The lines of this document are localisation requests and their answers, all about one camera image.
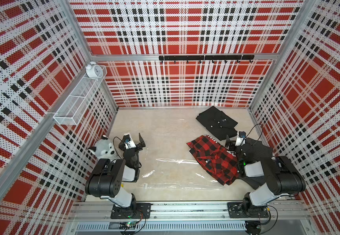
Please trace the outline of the red black plaid shirt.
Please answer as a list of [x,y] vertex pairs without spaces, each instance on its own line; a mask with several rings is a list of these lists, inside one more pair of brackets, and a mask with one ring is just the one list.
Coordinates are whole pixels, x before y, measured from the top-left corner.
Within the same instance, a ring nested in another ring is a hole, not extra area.
[[209,135],[188,142],[190,154],[199,165],[221,185],[231,185],[238,179],[238,160]]

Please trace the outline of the clear plastic vacuum bag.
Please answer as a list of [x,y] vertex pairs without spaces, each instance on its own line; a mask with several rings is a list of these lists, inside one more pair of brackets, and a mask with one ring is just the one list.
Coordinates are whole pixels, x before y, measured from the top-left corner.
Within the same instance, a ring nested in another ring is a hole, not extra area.
[[146,188],[222,189],[189,152],[187,143],[206,134],[195,118],[153,123],[144,134],[146,148],[141,153],[141,181]]

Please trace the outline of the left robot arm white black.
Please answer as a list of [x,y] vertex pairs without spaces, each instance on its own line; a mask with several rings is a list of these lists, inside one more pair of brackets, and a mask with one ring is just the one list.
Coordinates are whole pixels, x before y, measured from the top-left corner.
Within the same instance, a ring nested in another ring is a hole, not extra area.
[[121,184],[138,181],[142,167],[139,152],[144,147],[146,144],[141,135],[136,144],[131,135],[126,133],[118,145],[122,151],[120,156],[115,149],[114,141],[103,135],[95,146],[88,148],[88,151],[97,157],[98,162],[86,182],[86,194],[110,200],[118,208],[134,211],[136,198]]

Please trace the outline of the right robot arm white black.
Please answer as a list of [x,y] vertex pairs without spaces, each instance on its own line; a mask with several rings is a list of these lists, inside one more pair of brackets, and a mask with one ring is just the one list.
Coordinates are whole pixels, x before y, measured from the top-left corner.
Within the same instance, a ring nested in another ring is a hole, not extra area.
[[235,141],[226,137],[225,146],[237,157],[238,173],[243,179],[262,178],[264,183],[242,200],[245,210],[263,208],[282,196],[293,196],[306,189],[304,178],[286,156],[273,156],[273,149],[245,132]]

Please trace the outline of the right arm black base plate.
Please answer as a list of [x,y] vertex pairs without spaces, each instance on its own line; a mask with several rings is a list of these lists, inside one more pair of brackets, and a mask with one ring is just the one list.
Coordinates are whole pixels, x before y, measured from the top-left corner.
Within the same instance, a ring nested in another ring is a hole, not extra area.
[[252,206],[250,203],[228,202],[228,213],[230,218],[269,218],[266,206]]

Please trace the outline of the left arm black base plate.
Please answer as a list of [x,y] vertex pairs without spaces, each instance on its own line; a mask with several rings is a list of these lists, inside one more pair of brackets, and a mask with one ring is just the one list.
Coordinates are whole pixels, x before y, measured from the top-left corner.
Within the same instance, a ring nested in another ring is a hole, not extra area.
[[134,208],[121,208],[114,205],[111,219],[148,219],[151,213],[151,203],[137,203]]

